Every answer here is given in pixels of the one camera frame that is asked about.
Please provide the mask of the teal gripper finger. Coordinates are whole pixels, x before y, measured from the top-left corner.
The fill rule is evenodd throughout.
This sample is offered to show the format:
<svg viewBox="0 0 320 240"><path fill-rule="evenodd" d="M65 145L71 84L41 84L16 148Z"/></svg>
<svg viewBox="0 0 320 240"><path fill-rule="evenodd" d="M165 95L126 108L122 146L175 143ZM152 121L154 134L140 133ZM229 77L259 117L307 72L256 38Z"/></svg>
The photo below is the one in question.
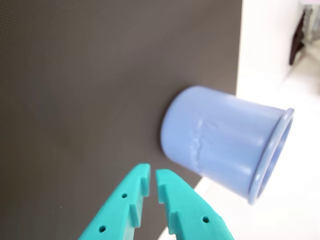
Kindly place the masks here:
<svg viewBox="0 0 320 240"><path fill-rule="evenodd" d="M132 240L150 194L151 167L136 165L115 188L80 235L80 240Z"/></svg>
<svg viewBox="0 0 320 240"><path fill-rule="evenodd" d="M223 219L179 175L155 171L158 202L164 204L168 233L178 240L232 240Z"/></svg>

